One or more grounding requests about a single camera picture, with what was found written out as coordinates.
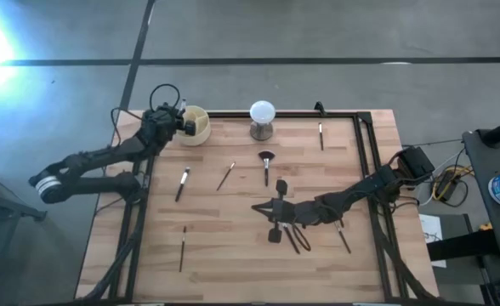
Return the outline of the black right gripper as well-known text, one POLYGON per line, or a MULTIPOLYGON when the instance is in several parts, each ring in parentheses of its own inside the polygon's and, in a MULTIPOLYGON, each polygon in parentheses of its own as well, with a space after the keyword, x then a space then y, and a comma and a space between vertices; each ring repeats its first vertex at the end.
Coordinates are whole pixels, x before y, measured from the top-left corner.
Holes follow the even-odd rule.
POLYGON ((282 232, 279 222, 302 225, 315 225, 318 223, 318 212, 313 201, 303 201, 296 204, 283 201, 284 196, 287 194, 287 182, 285 180, 276 180, 276 192, 277 197, 261 204, 252 205, 254 211, 263 214, 273 224, 273 228, 269 230, 268 242, 281 242, 282 232), (273 212, 264 209, 272 207, 273 212))

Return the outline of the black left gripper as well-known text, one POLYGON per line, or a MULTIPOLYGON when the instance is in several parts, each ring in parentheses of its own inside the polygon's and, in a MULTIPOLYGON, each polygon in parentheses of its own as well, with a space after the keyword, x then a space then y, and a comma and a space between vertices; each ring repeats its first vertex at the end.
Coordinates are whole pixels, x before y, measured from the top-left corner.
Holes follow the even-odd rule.
POLYGON ((173 139, 176 129, 184 133, 195 133, 196 123, 183 121, 184 113, 184 107, 177 109, 167 103, 155 110, 146 110, 142 116, 141 138, 147 145, 165 145, 173 139))

